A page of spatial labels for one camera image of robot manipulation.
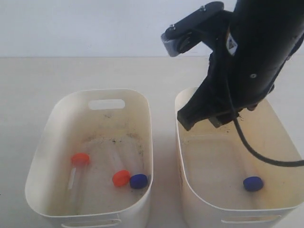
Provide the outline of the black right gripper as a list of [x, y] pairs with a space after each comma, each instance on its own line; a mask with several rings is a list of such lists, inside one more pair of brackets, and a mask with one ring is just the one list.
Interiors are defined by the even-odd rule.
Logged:
[[272, 40], [251, 40], [239, 44], [232, 56], [225, 46], [218, 45], [209, 57], [206, 79], [177, 112], [183, 128], [190, 130], [206, 118], [215, 128], [235, 124], [238, 111], [262, 101], [274, 88], [275, 48]]

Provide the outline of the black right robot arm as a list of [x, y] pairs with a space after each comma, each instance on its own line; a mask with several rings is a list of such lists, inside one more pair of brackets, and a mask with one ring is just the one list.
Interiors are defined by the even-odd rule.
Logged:
[[212, 53], [206, 78], [177, 113], [186, 130], [209, 118], [226, 124], [233, 111], [256, 108], [304, 39], [304, 3], [239, 0], [233, 12], [221, 10], [196, 30]]

